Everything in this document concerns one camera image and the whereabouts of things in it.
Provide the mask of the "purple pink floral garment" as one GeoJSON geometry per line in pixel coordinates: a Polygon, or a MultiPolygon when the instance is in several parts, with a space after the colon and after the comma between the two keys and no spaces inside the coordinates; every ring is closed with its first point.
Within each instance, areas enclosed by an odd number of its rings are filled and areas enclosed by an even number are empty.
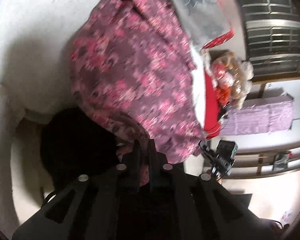
{"type": "Polygon", "coordinates": [[[81,109],[128,150],[154,140],[171,164],[204,133],[192,96],[189,38],[166,0],[101,0],[73,44],[71,91],[81,109]]]}

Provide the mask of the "red patterned blanket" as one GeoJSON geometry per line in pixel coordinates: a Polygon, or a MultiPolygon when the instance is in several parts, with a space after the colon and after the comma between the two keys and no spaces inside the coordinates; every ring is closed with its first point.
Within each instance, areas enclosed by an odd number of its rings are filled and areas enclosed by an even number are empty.
{"type": "MultiPolygon", "coordinates": [[[[233,38],[235,32],[230,27],[230,30],[222,31],[220,35],[217,35],[212,41],[203,46],[203,49],[210,49],[233,38]]],[[[212,74],[210,74],[210,67],[205,67],[205,88],[206,88],[206,110],[205,110],[205,124],[204,132],[206,140],[210,140],[219,135],[221,125],[218,122],[219,106],[217,96],[215,93],[215,87],[212,80],[212,74]]]]}

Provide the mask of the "purple ribbed cloth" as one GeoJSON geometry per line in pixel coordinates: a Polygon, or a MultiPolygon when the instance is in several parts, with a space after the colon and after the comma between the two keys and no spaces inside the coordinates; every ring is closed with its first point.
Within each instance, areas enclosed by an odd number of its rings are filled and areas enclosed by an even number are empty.
{"type": "Polygon", "coordinates": [[[287,131],[291,128],[294,100],[289,96],[246,100],[241,109],[230,108],[221,136],[287,131]]]}

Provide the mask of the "stuffed toys in plastic bag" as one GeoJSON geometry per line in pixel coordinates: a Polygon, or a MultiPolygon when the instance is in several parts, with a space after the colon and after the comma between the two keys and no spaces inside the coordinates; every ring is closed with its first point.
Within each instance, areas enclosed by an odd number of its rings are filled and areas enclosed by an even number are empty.
{"type": "Polygon", "coordinates": [[[220,106],[230,104],[242,109],[252,88],[254,68],[251,62],[242,61],[230,50],[202,50],[209,55],[207,70],[212,74],[212,85],[220,106]]]}

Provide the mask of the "window with metal grille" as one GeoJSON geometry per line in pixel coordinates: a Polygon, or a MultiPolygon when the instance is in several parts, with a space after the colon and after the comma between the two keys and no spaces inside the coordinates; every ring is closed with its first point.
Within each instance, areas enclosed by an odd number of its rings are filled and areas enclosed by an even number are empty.
{"type": "Polygon", "coordinates": [[[238,0],[255,76],[300,74],[300,15],[291,0],[238,0]]]}

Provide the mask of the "grey floral pillow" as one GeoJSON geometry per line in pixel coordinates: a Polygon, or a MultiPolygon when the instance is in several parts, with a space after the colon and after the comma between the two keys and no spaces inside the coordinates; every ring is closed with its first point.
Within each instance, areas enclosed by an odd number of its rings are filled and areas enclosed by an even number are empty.
{"type": "Polygon", "coordinates": [[[233,38],[235,32],[220,0],[168,1],[198,49],[213,48],[233,38]]]}

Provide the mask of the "white quilted bed cover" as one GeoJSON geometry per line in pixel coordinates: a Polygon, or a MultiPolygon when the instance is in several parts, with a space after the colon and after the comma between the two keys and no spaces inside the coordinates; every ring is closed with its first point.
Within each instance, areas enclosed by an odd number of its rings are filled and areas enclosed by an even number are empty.
{"type": "Polygon", "coordinates": [[[100,0],[0,0],[0,235],[19,226],[12,195],[11,148],[25,117],[73,103],[68,51],[100,0]]]}

